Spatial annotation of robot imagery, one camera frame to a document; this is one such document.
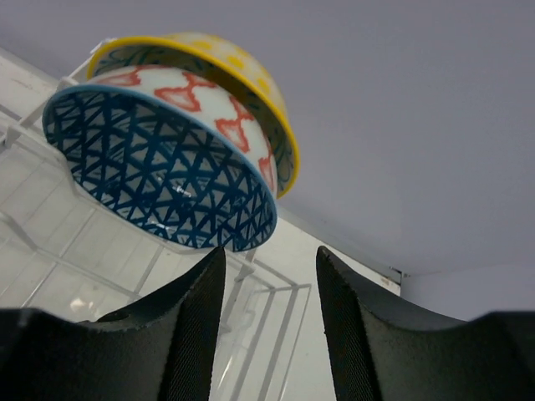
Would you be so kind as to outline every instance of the blue triangle pattern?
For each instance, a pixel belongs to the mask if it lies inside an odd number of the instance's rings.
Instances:
[[[140,229],[193,248],[246,251],[273,233],[267,186],[200,125],[128,94],[66,89],[43,113],[74,180]]]

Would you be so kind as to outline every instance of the black object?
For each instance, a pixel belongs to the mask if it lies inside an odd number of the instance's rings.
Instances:
[[[225,271],[217,248],[182,277],[97,322],[0,311],[0,399],[208,400]]]
[[[442,316],[323,246],[316,269],[338,401],[535,400],[535,312]]]

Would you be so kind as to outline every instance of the dish rack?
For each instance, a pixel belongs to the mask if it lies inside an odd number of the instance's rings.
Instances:
[[[57,90],[82,82],[88,63]],[[96,320],[181,276],[208,250],[151,236],[81,190],[39,127],[45,102],[0,131],[0,307]],[[311,285],[255,253],[227,251],[214,401],[280,401],[288,381]]]

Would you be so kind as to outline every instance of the yellow bowl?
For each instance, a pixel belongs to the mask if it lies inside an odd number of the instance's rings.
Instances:
[[[298,177],[298,143],[279,87],[251,54],[206,33],[120,38],[95,52],[87,76],[91,79],[114,69],[149,63],[192,71],[219,84],[246,105],[272,146],[277,162],[278,198],[288,193]]]

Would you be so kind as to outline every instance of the bowl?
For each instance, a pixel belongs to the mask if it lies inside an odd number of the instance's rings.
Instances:
[[[278,169],[278,197],[290,191],[299,172],[298,143],[279,87],[252,55],[232,42],[206,33],[119,38],[95,52],[88,78],[124,66],[149,63],[192,71],[235,95],[255,116],[272,145]]]
[[[246,251],[277,224],[277,169],[237,99],[191,72],[139,65],[57,92],[47,141],[116,215],[192,248]]]

